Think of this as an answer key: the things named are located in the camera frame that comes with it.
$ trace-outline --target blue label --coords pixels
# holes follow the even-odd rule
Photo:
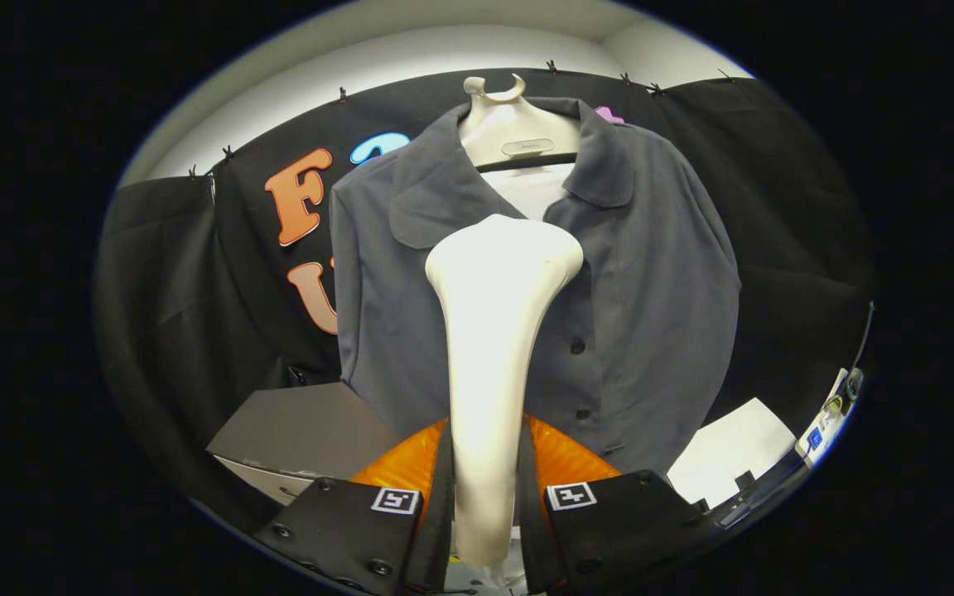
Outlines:
[[[809,445],[812,446],[811,449],[817,448],[817,446],[819,446],[819,444],[821,443],[822,443],[822,435],[819,434],[819,430],[812,429],[812,433],[809,435]]]

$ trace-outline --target gray shirt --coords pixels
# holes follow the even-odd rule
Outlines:
[[[684,156],[579,99],[527,98],[579,118],[565,199],[544,220],[584,263],[549,306],[525,411],[622,472],[664,475],[701,427],[738,319],[735,253]],[[448,415],[446,330],[425,259],[491,214],[523,219],[467,158],[461,105],[330,190],[341,380],[402,436]]]

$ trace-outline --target shirt collar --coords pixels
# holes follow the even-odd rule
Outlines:
[[[628,150],[612,123],[579,99],[526,100],[580,120],[576,165],[561,183],[563,189],[600,208],[621,207],[632,199]],[[397,150],[389,225],[393,236],[410,248],[432,248],[492,214],[525,218],[484,181],[463,150],[458,125],[467,113],[469,104],[455,107]]]

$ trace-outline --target orange fabric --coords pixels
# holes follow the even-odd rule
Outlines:
[[[532,444],[537,468],[537,485],[542,494],[552,484],[590,483],[595,480],[620,476],[613,465],[591,453],[553,426],[524,415],[532,431]],[[417,490],[422,494],[419,524],[425,518],[432,488],[432,469],[436,464],[436,446],[444,433],[447,419],[425,427],[400,445],[388,450],[373,464],[356,474],[353,483],[374,487]]]

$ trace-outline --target hanger hook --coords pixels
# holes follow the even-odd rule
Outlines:
[[[481,79],[479,76],[470,76],[470,78],[463,80],[462,88],[467,94],[479,95],[482,99],[491,103],[510,103],[522,97],[523,92],[525,92],[525,79],[513,73],[511,73],[511,75],[514,77],[514,86],[507,91],[498,91],[495,92],[495,94],[489,94],[489,92],[484,91],[484,79]]]

